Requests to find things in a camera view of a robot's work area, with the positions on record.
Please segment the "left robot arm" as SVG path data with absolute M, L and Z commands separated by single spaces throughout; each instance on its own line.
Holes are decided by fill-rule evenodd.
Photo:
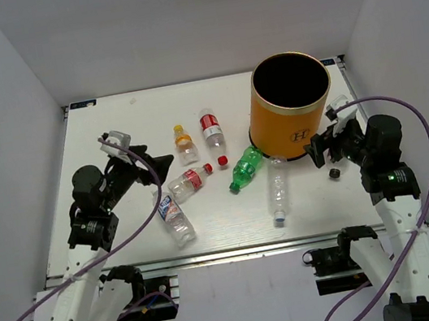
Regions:
M 118 321 L 125 307 L 145 299 L 137 268 L 119 266 L 102 274 L 119 223 L 113 209 L 134 183 L 162 185 L 174 157 L 152 158 L 143 145 L 108 157 L 105 169 L 82 166 L 71 179 L 67 265 L 49 321 Z

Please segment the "clear white cap bottle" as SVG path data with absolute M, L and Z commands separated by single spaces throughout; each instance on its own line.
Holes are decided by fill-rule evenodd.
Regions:
M 284 226 L 290 212 L 288 162 L 284 157 L 273 157 L 267 166 L 269 212 L 277 228 Z

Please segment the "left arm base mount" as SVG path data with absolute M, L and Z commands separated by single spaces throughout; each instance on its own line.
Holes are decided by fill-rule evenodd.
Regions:
M 114 267 L 101 274 L 99 291 L 112 280 L 123 280 L 132 294 L 117 321 L 169 321 L 178 315 L 179 285 L 177 275 L 144 278 L 136 267 Z

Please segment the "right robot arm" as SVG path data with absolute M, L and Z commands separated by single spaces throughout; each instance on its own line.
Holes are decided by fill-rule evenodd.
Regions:
M 360 167 L 363 188 L 383 221 L 391 242 L 389 257 L 369 226 L 344 228 L 338 256 L 360 267 L 384 304 L 383 321 L 429 321 L 429 239 L 418 224 L 421 190 L 414 172 L 401 161 L 401 123 L 390 115 L 368 119 L 365 130 L 349 119 L 338 131 L 331 125 L 305 147 L 317 167 L 345 158 Z

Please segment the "red label coke bottle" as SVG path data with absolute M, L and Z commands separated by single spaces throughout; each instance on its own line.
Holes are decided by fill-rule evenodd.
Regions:
M 212 173 L 213 168 L 209 163 L 201 167 L 190 167 L 167 185 L 168 190 L 175 201 L 184 203 L 205 185 L 207 177 Z

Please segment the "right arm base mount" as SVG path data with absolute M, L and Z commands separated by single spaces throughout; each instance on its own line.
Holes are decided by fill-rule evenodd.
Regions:
M 377 238 L 369 226 L 343 228 L 337 236 L 335 246 L 307 250 L 301 257 L 302 263 L 314 269 L 318 292 L 321 296 L 354 290 L 365 284 L 371 286 L 363 270 L 350 257 L 353 241 Z

